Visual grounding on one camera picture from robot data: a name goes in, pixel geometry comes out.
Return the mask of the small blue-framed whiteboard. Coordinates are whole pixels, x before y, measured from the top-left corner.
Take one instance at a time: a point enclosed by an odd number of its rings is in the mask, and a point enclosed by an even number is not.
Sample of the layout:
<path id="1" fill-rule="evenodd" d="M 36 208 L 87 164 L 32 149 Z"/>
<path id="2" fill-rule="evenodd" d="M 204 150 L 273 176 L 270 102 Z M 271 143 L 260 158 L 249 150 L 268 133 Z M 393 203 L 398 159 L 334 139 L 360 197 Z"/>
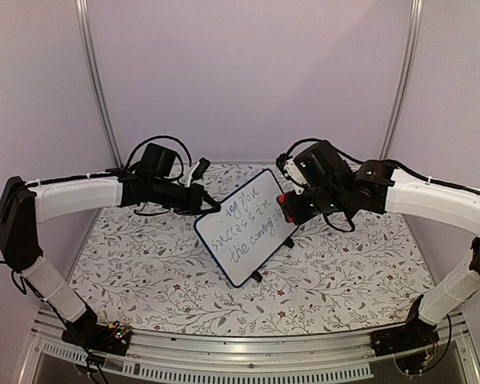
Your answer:
<path id="1" fill-rule="evenodd" d="M 258 270 L 281 247 L 294 247 L 297 227 L 285 221 L 280 194 L 274 173 L 264 169 L 223 199 L 219 212 L 194 221 L 199 240 L 235 288 L 259 280 Z"/>

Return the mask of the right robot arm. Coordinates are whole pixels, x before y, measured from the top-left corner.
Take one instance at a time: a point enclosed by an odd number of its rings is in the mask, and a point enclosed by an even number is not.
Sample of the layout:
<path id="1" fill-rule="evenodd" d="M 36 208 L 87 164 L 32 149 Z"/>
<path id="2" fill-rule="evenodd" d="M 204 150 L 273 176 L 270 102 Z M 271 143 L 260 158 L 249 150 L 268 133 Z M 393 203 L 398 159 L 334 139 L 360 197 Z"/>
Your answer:
<path id="1" fill-rule="evenodd" d="M 319 215 L 342 213 L 354 231 L 353 218 L 364 210 L 425 218 L 474 235 L 459 264 L 412 302 L 402 326 L 370 336 L 377 356 L 437 343 L 440 321 L 480 290 L 480 189 L 420 175 L 392 159 L 357 161 L 352 170 L 352 157 L 327 140 L 304 142 L 308 147 L 300 154 L 287 150 L 276 159 L 294 187 L 277 198 L 288 223 L 300 226 Z"/>

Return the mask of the red whiteboard eraser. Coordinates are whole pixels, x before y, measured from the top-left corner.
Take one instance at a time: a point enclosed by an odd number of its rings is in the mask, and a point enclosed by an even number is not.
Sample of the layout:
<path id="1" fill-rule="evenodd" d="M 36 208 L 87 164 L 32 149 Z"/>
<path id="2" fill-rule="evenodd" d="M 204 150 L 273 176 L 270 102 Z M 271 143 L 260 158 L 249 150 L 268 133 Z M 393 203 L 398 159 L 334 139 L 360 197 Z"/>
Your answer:
<path id="1" fill-rule="evenodd" d="M 290 206 L 280 206 L 280 205 L 279 205 L 279 207 L 281 208 L 282 213 L 283 213 L 284 211 L 291 212 Z"/>

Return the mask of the aluminium frame post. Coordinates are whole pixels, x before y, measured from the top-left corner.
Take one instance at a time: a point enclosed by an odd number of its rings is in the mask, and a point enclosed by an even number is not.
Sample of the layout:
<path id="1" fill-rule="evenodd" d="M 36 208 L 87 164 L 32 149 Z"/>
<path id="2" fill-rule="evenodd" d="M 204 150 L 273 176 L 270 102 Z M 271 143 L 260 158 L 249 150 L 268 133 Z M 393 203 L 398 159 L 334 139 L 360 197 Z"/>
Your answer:
<path id="1" fill-rule="evenodd" d="M 98 118 L 104 134 L 106 146 L 109 151 L 112 163 L 115 166 L 121 166 L 122 157 L 120 154 L 114 128 L 112 126 L 110 112 L 106 102 L 106 96 L 98 68 L 98 58 L 94 47 L 94 40 L 90 23 L 89 4 L 86 0 L 76 0 L 74 3 L 79 33 L 82 41 L 84 59 L 86 62 L 90 85 L 98 112 Z"/>
<path id="2" fill-rule="evenodd" d="M 398 84 L 394 101 L 390 110 L 386 132 L 383 136 L 382 146 L 379 151 L 379 158 L 386 159 L 390 156 L 394 140 L 397 135 L 402 109 L 406 100 L 406 93 L 409 88 L 414 60 L 418 49 L 418 41 L 422 24 L 423 0 L 412 0 L 410 2 L 410 17 L 406 34 L 403 59 L 398 78 Z"/>

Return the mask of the left aluminium frame post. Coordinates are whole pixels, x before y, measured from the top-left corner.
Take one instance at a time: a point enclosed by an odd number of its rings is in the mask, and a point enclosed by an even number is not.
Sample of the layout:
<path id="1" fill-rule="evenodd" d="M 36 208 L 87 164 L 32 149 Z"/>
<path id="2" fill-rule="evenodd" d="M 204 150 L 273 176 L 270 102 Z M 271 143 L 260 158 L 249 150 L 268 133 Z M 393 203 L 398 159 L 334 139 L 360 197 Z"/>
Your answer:
<path id="1" fill-rule="evenodd" d="M 74 3 L 79 33 L 82 41 L 84 59 L 86 62 L 90 85 L 98 112 L 98 118 L 104 134 L 106 146 L 109 151 L 112 163 L 115 166 L 121 166 L 122 157 L 120 154 L 114 128 L 112 126 L 110 112 L 106 102 L 106 96 L 98 68 L 98 58 L 94 47 L 94 40 L 90 23 L 89 4 L 86 0 L 76 0 Z"/>

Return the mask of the front aluminium rail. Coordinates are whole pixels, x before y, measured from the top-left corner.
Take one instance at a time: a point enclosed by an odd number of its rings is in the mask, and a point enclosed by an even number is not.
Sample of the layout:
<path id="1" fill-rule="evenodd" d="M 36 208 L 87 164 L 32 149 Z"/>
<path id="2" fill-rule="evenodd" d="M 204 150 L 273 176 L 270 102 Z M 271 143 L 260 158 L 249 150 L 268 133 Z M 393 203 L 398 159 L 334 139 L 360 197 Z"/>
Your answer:
<path id="1" fill-rule="evenodd" d="M 428 371 L 401 361 L 420 349 L 378 356 L 368 330 L 281 337 L 219 337 L 136 330 L 125 355 L 84 351 L 61 339 L 62 327 L 40 310 L 30 332 L 22 383 L 480 383 L 480 363 L 464 318 L 451 314 Z"/>

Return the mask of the right aluminium frame post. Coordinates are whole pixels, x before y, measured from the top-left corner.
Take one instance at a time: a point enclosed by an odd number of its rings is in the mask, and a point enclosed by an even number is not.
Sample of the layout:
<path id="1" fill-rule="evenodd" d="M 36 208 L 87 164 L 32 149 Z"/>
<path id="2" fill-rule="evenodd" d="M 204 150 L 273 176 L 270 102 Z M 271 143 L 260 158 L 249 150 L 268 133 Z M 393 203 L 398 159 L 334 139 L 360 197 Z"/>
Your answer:
<path id="1" fill-rule="evenodd" d="M 379 158 L 386 159 L 390 156 L 394 140 L 397 135 L 402 109 L 406 100 L 406 93 L 409 88 L 414 60 L 418 49 L 418 41 L 422 24 L 423 0 L 412 0 L 410 2 L 410 17 L 406 34 L 403 59 L 398 78 L 398 84 L 394 101 L 390 110 L 386 132 L 383 136 L 382 146 L 379 151 Z"/>

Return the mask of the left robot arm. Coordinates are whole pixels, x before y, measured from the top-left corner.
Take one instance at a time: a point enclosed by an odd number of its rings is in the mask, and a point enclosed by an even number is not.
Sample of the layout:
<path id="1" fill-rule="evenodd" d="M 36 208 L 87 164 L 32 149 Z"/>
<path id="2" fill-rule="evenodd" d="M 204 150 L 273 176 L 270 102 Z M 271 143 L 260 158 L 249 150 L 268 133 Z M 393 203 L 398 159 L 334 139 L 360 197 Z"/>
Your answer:
<path id="1" fill-rule="evenodd" d="M 81 174 L 26 182 L 19 176 L 6 181 L 0 198 L 1 264 L 11 270 L 21 292 L 32 290 L 58 316 L 64 326 L 62 340 L 85 352 L 126 355 L 130 330 L 119 322 L 103 325 L 44 257 L 38 242 L 38 225 L 81 211 L 154 203 L 164 212 L 203 215 L 221 205 L 199 184 L 210 161 L 190 158 L 160 146 L 156 135 L 136 146 L 143 152 L 124 166 L 101 173 Z"/>

